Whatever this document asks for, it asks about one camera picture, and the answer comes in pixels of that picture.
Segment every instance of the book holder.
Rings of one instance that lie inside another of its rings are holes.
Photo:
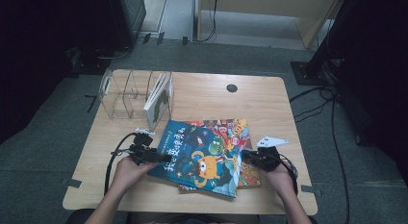
[[[143,107],[153,90],[160,72],[122,70],[107,68],[98,91],[101,101],[110,119],[146,119]],[[171,95],[168,112],[162,119],[171,118]]]

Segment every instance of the orange cartoon face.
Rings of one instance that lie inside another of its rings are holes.
[[[195,180],[194,183],[198,187],[204,187],[207,184],[207,179],[219,179],[217,175],[217,156],[204,156],[201,151],[195,151],[191,154],[191,157],[199,155],[201,159],[198,160],[198,175],[203,178],[203,181],[200,183],[198,180]]]

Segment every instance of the person's right hand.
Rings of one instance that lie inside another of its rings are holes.
[[[293,181],[288,172],[288,169],[279,164],[273,171],[266,172],[260,169],[261,173],[267,176],[270,185],[279,193],[284,191],[293,191]]]

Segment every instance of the white book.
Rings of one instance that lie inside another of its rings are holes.
[[[169,96],[172,92],[171,86],[171,78],[169,75],[163,74],[163,76],[159,76],[153,91],[150,93],[144,105],[143,109],[150,130],[154,130],[168,108]]]

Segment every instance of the person's left hand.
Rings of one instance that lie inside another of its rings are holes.
[[[136,165],[130,157],[121,159],[117,163],[111,188],[126,192],[131,186],[138,182],[147,171],[156,165],[156,163]]]

